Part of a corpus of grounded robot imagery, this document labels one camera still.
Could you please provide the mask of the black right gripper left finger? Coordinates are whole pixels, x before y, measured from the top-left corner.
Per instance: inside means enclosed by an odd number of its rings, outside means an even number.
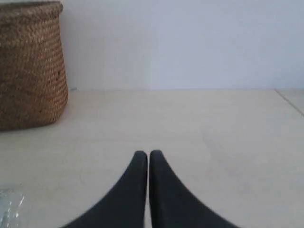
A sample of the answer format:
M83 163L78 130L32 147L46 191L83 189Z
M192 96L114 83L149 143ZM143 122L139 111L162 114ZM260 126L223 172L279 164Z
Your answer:
M143 228L147 194L148 159L136 151L117 183L66 228Z

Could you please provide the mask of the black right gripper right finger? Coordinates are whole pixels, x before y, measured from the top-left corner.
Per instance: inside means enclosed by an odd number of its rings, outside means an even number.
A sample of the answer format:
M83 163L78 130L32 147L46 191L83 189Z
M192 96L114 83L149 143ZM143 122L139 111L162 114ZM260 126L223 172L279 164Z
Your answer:
M160 150L150 153L149 202L153 228L234 227L185 187Z

